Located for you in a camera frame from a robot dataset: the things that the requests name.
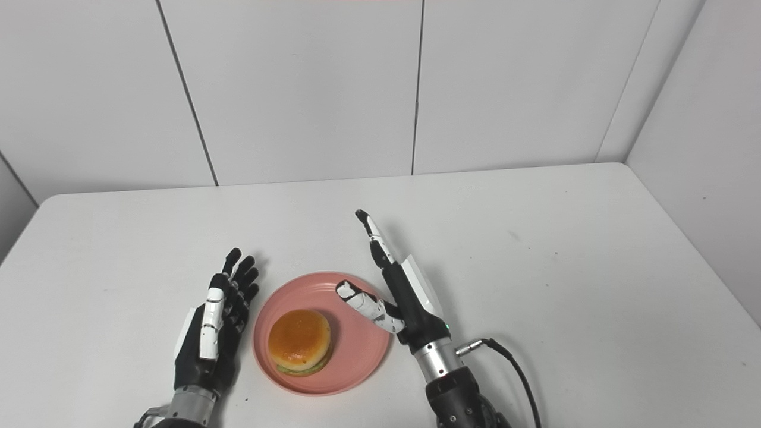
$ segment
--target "robot wrist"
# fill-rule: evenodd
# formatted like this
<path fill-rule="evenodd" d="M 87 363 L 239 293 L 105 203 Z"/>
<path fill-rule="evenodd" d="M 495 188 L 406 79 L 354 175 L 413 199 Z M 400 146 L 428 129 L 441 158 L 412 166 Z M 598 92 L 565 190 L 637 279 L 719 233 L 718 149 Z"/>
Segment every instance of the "robot wrist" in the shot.
<path fill-rule="evenodd" d="M 174 391 L 167 419 L 183 419 L 208 426 L 218 397 L 198 385 L 180 386 Z"/>

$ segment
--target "silver metal wrist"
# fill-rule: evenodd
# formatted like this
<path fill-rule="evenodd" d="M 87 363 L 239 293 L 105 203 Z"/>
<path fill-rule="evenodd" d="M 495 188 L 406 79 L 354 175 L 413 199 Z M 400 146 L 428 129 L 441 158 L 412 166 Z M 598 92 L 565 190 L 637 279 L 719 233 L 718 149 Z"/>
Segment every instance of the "silver metal wrist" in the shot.
<path fill-rule="evenodd" d="M 431 383 L 465 366 L 454 352 L 452 339 L 448 337 L 427 343 L 415 352 L 415 359 L 418 360 L 426 383 Z"/>
<path fill-rule="evenodd" d="M 208 389 L 196 385 L 182 386 L 174 390 L 167 419 L 191 420 L 206 426 L 216 403 L 216 394 Z"/>

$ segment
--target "white tabletop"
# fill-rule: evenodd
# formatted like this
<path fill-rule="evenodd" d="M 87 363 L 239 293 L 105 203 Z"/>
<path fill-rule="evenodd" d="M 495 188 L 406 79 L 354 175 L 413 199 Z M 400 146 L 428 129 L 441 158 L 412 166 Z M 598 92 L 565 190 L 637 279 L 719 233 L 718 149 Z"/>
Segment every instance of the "white tabletop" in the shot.
<path fill-rule="evenodd" d="M 759 426 L 759 328 L 620 164 L 55 196 L 0 267 L 3 425 L 131 426 L 168 402 L 180 325 L 233 246 L 263 272 L 254 311 L 318 270 L 387 294 L 358 207 L 427 271 L 455 342 L 513 351 L 547 427 Z M 359 414 L 363 428 L 434 426 L 397 342 L 326 398 L 271 383 L 248 333 L 240 355 L 225 428 L 354 427 Z M 465 360 L 515 428 L 532 426 L 508 363 Z"/>

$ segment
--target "plate rim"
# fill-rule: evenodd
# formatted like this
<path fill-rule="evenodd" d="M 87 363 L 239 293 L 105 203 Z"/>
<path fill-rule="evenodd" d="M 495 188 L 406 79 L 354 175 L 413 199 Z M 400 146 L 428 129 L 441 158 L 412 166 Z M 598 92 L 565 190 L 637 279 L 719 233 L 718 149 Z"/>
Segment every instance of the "plate rim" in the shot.
<path fill-rule="evenodd" d="M 329 396 L 329 395 L 335 395 L 335 394 L 340 394 L 342 392 L 346 392 L 346 391 L 348 391 L 350 389 L 353 389 L 354 387 L 360 385 L 362 382 L 367 380 L 373 373 L 375 373 L 375 370 L 377 370 L 378 366 L 381 365 L 381 363 L 384 360 L 384 357 L 386 356 L 386 354 L 388 354 L 388 348 L 389 348 L 389 345 L 390 345 L 390 342 L 391 342 L 391 334 L 385 335 L 385 342 L 386 343 L 383 346 L 384 351 L 380 354 L 380 358 L 378 359 L 377 363 L 375 363 L 373 369 L 364 378 L 362 378 L 359 382 L 355 383 L 354 385 L 350 385 L 347 388 L 341 388 L 341 389 L 338 389 L 336 391 L 330 391 L 330 392 L 314 392 L 314 393 L 312 393 L 312 392 L 304 392 L 304 391 L 299 391 L 299 390 L 296 390 L 296 389 L 289 388 L 287 385 L 283 385 L 282 383 L 280 383 L 277 380 L 272 378 L 272 376 L 269 374 L 268 370 L 265 369 L 263 363 L 260 361 L 260 358 L 259 358 L 259 356 L 257 355 L 257 352 L 256 352 L 256 332 L 257 332 L 257 328 L 260 327 L 261 314 L 263 313 L 264 308 L 267 306 L 267 304 L 269 304 L 270 300 L 272 299 L 272 297 L 275 296 L 275 294 L 277 294 L 281 289 L 285 288 L 289 284 L 294 283 L 294 282 L 296 282 L 296 281 L 298 281 L 300 279 L 303 279 L 305 277 L 308 277 L 308 276 L 317 276 L 317 275 L 325 275 L 325 274 L 342 276 L 342 277 L 345 277 L 346 279 L 348 279 L 350 281 L 356 280 L 357 282 L 360 282 L 361 284 L 368 286 L 370 291 L 372 293 L 374 293 L 375 295 L 377 295 L 377 290 L 370 283 L 368 283 L 367 281 L 365 281 L 362 278 L 359 278 L 359 277 L 357 277 L 355 275 L 351 275 L 349 273 L 337 272 L 335 270 L 320 270 L 320 271 L 317 271 L 317 272 L 305 273 L 304 275 L 296 276 L 295 278 L 290 279 L 288 282 L 284 283 L 283 285 L 281 285 L 280 287 L 275 289 L 275 291 L 273 291 L 272 294 L 267 296 L 267 300 L 264 301 L 264 303 L 262 304 L 262 307 L 259 309 L 258 313 L 256 314 L 256 320 L 253 323 L 253 328 L 252 328 L 252 331 L 251 331 L 251 353 L 253 353 L 253 358 L 254 358 L 254 360 L 256 360 L 256 365 L 259 366 L 259 370 L 262 371 L 264 376 L 271 383 L 277 385 L 278 387 L 280 387 L 280 388 L 282 388 L 282 389 L 284 389 L 284 390 L 286 390 L 288 392 L 291 392 L 292 394 L 301 395 L 303 397 L 326 397 L 326 396 Z"/>

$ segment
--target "hamburger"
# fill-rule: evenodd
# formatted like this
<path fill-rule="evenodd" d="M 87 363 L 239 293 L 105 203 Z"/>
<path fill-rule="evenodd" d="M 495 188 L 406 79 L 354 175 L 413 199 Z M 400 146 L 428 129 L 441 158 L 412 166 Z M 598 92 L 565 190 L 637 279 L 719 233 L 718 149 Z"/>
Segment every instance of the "hamburger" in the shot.
<path fill-rule="evenodd" d="M 267 347 L 279 372 L 299 377 L 313 375 L 330 360 L 330 324 L 317 311 L 290 311 L 275 321 Z"/>

